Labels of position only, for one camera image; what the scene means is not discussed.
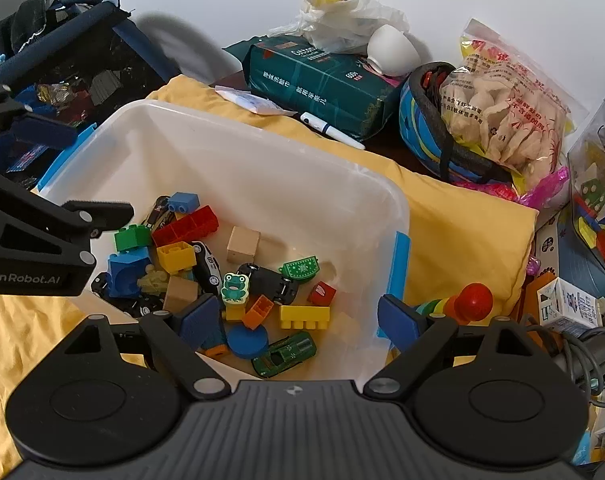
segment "frog toy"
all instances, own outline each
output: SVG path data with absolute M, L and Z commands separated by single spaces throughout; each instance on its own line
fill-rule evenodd
M 224 276 L 221 292 L 226 304 L 245 304 L 249 297 L 249 278 L 244 274 L 228 272 Z

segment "snack bag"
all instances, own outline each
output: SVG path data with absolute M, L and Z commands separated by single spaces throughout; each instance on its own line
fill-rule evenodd
M 465 58 L 440 88 L 441 115 L 454 139 L 508 168 L 518 194 L 556 169 L 565 133 L 587 111 L 482 23 L 461 38 Z

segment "pen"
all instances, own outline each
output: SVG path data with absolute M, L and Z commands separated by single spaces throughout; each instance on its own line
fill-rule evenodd
M 361 144 L 357 140 L 352 139 L 347 134 L 344 134 L 337 128 L 334 128 L 329 123 L 326 123 L 322 119 L 310 114 L 309 112 L 301 114 L 300 120 L 308 126 L 311 126 L 317 132 L 325 134 L 326 136 L 329 136 L 334 140 L 339 140 L 340 142 L 343 142 L 344 144 L 351 146 L 352 148 L 356 148 L 358 150 L 364 150 L 365 148 L 364 144 Z

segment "wooden table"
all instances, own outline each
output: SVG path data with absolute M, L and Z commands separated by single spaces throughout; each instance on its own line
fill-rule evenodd
M 227 77 L 216 81 L 212 86 L 220 85 L 238 90 L 247 90 L 244 75 L 241 72 L 236 72 Z M 378 155 L 386 156 L 403 168 L 433 176 L 429 173 L 420 161 L 409 151 L 409 148 L 401 138 L 399 132 L 399 124 L 397 118 L 391 118 L 385 124 L 385 127 L 374 137 L 364 142 L 368 152 L 377 153 Z

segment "yellow cloth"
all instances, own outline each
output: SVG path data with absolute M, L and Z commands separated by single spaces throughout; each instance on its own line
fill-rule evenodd
M 446 298 L 471 282 L 489 286 L 494 315 L 508 314 L 516 303 L 534 232 L 533 210 L 411 173 L 387 158 L 323 139 L 291 118 L 254 115 L 185 76 L 150 98 L 265 128 L 393 180 L 411 210 L 407 303 Z M 0 478 L 20 461 L 4 422 L 10 393 L 83 317 L 63 298 L 0 296 Z

